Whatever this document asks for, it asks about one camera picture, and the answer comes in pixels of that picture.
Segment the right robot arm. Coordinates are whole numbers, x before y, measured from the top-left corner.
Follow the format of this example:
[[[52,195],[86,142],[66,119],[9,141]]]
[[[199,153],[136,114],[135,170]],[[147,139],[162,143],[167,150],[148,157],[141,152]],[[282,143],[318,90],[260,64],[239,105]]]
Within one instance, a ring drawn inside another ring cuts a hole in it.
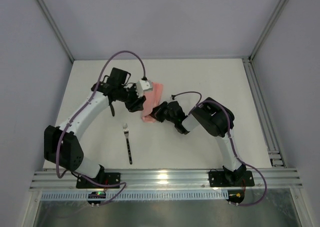
[[[169,121],[183,135],[188,134],[198,126],[203,127],[208,134],[215,137],[222,158],[225,179],[234,184],[246,172],[246,166],[237,155],[233,141],[234,114],[222,104],[208,97],[197,104],[188,115],[177,101],[163,102],[155,107],[150,114],[158,122]]]

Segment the pink satin napkin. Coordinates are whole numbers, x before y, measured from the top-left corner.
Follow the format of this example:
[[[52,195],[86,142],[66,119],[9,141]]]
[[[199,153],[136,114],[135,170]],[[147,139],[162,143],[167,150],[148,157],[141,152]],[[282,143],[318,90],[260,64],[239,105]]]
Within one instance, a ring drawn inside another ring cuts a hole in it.
[[[163,84],[152,82],[152,90],[145,92],[144,96],[146,100],[143,103],[143,110],[141,112],[141,119],[144,123],[154,123],[156,121],[151,117],[151,113],[160,104],[163,88]]]

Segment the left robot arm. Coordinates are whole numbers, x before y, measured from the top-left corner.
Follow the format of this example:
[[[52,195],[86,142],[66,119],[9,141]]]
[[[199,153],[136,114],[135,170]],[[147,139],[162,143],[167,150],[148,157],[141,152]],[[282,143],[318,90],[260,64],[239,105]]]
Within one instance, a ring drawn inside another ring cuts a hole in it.
[[[106,185],[105,168],[85,157],[80,139],[98,115],[109,108],[115,114],[113,102],[125,104],[131,113],[143,110],[146,101],[145,93],[153,89],[146,78],[138,80],[131,87],[126,80],[131,74],[125,70],[113,68],[110,75],[100,77],[92,88],[88,98],[72,116],[58,126],[49,125],[44,131],[44,158],[54,163],[59,178],[63,174],[60,168],[79,174],[93,185]]]

